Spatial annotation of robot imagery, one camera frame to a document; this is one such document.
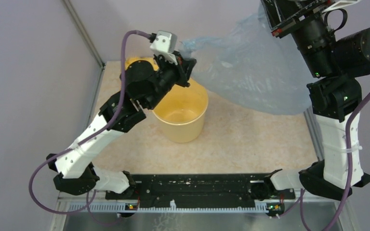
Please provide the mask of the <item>yellow plastic trash bin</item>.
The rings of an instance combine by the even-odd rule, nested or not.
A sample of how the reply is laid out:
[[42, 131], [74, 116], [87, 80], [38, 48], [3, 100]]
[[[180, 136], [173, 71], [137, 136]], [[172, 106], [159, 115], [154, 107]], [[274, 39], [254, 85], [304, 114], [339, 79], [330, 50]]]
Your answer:
[[189, 87], [174, 85], [152, 110], [163, 134], [176, 143], [187, 143], [201, 133], [209, 105], [207, 90], [195, 80]]

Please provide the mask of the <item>blue plastic trash bag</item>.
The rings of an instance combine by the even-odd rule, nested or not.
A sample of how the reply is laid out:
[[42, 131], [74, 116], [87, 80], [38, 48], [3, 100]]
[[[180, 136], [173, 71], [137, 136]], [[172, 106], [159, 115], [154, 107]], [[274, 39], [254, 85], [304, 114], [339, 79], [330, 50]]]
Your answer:
[[311, 73], [292, 36], [271, 35], [263, 6], [226, 36], [187, 39], [179, 51], [196, 59], [197, 83], [232, 103], [274, 115], [301, 114], [311, 105]]

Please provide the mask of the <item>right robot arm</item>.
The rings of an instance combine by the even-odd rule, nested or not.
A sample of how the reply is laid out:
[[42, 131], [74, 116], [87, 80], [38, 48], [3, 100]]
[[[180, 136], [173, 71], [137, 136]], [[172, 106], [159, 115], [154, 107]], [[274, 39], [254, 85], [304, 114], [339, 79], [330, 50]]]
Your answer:
[[370, 75], [370, 27], [337, 39], [328, 24], [333, 11], [348, 18], [353, 0], [264, 0], [261, 2], [271, 34], [291, 35], [308, 69], [317, 80], [307, 85], [312, 111], [322, 136], [324, 158], [304, 170], [275, 170], [252, 185], [252, 197], [277, 198], [283, 190], [305, 189], [340, 200], [352, 188], [370, 183], [359, 162], [356, 108], [362, 100], [358, 77]]

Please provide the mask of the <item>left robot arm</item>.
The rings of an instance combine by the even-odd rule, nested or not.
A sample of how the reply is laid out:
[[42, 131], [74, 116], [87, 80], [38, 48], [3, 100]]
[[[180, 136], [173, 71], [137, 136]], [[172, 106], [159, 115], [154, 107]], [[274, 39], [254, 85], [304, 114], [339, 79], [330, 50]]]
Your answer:
[[124, 199], [133, 197], [136, 183], [128, 171], [100, 169], [92, 160], [143, 121], [145, 110], [155, 109], [174, 86], [190, 86], [196, 59], [184, 58], [177, 51], [174, 58], [176, 63], [157, 55], [152, 62], [137, 60], [124, 65], [120, 75], [122, 89], [100, 107], [92, 123], [66, 154], [47, 156], [49, 168], [57, 172], [53, 179], [57, 190], [70, 195], [97, 190], [117, 193]]

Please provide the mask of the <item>yellow printed cloth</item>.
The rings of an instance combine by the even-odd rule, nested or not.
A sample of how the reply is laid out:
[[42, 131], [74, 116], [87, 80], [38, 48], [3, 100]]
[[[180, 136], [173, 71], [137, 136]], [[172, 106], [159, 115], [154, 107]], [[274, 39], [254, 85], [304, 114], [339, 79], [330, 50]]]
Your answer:
[[157, 71], [159, 69], [157, 63], [154, 60], [154, 57], [129, 57], [125, 60], [125, 70], [127, 70], [129, 66], [135, 62], [148, 62], [152, 65], [154, 71]]

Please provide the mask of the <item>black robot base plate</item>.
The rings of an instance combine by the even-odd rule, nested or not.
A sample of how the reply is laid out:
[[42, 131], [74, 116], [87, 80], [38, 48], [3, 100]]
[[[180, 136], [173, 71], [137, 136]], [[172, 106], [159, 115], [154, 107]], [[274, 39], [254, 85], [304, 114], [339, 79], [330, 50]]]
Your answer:
[[286, 202], [296, 199], [294, 189], [265, 190], [265, 173], [250, 174], [134, 174], [135, 185], [118, 194], [107, 191], [106, 200], [140, 208], [247, 208], [266, 203], [270, 216], [284, 213]]

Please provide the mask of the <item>aluminium frame rail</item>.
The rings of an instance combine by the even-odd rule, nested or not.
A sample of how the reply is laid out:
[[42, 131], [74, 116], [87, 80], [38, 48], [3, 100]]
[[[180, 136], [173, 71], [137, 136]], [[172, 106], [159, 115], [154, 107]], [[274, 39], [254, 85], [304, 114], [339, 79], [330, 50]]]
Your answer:
[[339, 203], [298, 189], [257, 198], [262, 174], [135, 175], [131, 196], [60, 193], [53, 231], [314, 231]]

